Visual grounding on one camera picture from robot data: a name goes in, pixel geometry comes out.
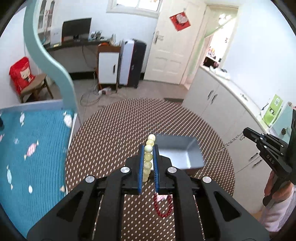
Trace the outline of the person's right hand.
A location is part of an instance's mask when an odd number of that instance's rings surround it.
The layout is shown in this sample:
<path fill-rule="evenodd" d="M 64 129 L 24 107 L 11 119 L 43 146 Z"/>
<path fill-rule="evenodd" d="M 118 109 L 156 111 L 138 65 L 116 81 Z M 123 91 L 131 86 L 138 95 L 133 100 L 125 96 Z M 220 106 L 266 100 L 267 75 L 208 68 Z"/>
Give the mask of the person's right hand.
<path fill-rule="evenodd" d="M 273 179 L 275 173 L 273 171 L 270 172 L 267 184 L 264 189 L 264 196 L 269 196 L 271 194 L 271 189 L 273 187 Z M 273 194 L 273 200 L 277 203 L 284 202 L 286 200 L 290 200 L 294 193 L 294 185 L 291 182 L 283 185 L 279 190 L 277 190 Z"/>

